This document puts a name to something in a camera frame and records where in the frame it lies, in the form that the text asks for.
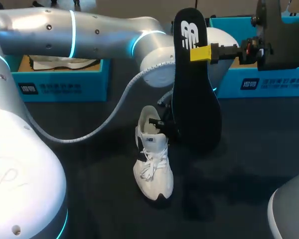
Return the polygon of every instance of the blue box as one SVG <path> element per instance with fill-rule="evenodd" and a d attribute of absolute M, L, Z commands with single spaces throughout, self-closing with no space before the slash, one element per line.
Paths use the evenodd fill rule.
<path fill-rule="evenodd" d="M 25 102 L 105 102 L 107 100 L 110 60 L 101 60 L 98 71 L 18 72 L 22 58 L 23 56 L 6 56 L 5 59 Z"/>
<path fill-rule="evenodd" d="M 283 22 L 299 22 L 296 16 L 283 16 Z M 240 44 L 243 39 L 256 36 L 250 17 L 211 18 L 211 26 L 226 31 Z M 219 98 L 299 97 L 299 68 L 292 70 L 258 71 L 257 68 L 231 67 L 217 93 Z"/>

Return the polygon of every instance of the black insole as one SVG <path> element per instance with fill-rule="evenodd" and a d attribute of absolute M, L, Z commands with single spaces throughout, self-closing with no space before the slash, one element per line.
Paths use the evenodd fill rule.
<path fill-rule="evenodd" d="M 217 146 L 221 136 L 221 111 L 209 82 L 207 61 L 190 62 L 190 49 L 207 45 L 204 16 L 194 8 L 178 12 L 174 25 L 175 82 L 173 118 L 181 141 L 200 151 Z"/>

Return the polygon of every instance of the white cable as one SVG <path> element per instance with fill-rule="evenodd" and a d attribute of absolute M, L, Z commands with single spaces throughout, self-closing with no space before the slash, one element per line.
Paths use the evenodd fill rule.
<path fill-rule="evenodd" d="M 163 96 L 159 99 L 159 101 L 157 102 L 157 104 L 158 104 L 158 105 L 162 105 L 162 104 L 165 102 L 165 100 L 167 99 L 167 97 L 169 97 L 169 96 L 171 96 L 171 95 L 173 94 L 173 89 L 174 89 L 174 88 L 172 88 L 170 91 L 166 92 L 165 95 L 163 95 Z"/>
<path fill-rule="evenodd" d="M 75 139 L 58 139 L 55 138 L 51 135 L 49 135 L 47 132 L 45 132 L 39 125 L 38 123 L 33 119 L 33 117 L 31 116 L 30 112 L 28 111 L 28 109 L 26 108 L 26 113 L 27 116 L 31 122 L 31 124 L 47 139 L 57 142 L 57 143 L 77 143 L 77 142 L 82 142 L 84 140 L 87 140 L 88 138 L 94 136 L 95 134 L 97 134 L 100 130 L 102 130 L 111 120 L 112 118 L 116 115 L 116 113 L 119 111 L 120 107 L 122 106 L 129 90 L 131 89 L 131 87 L 134 85 L 134 83 L 140 79 L 141 77 L 145 76 L 146 74 L 148 74 L 150 71 L 155 70 L 157 68 L 161 68 L 164 66 L 170 66 L 170 65 L 174 65 L 175 62 L 174 61 L 167 61 L 167 62 L 162 62 L 159 63 L 157 65 L 154 65 L 152 67 L 147 68 L 146 70 L 143 70 L 141 72 L 139 72 L 136 76 L 133 77 L 133 79 L 131 79 L 131 81 L 128 83 L 128 85 L 126 86 L 118 104 L 115 106 L 114 110 L 112 111 L 112 113 L 110 114 L 110 116 L 98 127 L 96 128 L 94 131 L 92 131 L 91 133 L 82 136 L 80 138 L 75 138 Z"/>

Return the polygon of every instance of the yellow gripper clamp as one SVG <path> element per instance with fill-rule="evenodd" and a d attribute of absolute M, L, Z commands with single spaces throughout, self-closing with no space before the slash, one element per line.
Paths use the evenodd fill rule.
<path fill-rule="evenodd" d="M 211 61 L 211 45 L 191 49 L 190 61 Z"/>

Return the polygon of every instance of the black tablecloth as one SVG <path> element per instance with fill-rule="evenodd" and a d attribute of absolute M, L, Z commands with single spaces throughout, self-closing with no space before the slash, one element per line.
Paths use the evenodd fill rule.
<path fill-rule="evenodd" d="M 28 107 L 55 136 L 86 134 L 107 118 L 137 72 L 126 61 L 115 61 L 113 69 L 107 103 Z M 139 82 L 114 121 L 93 140 L 49 144 L 67 176 L 69 238 L 271 239 L 269 198 L 299 174 L 299 98 L 220 100 L 219 147 L 201 156 L 172 144 L 172 199 L 155 207 L 143 198 L 134 180 L 134 133 L 142 107 L 155 105 L 167 90 Z"/>

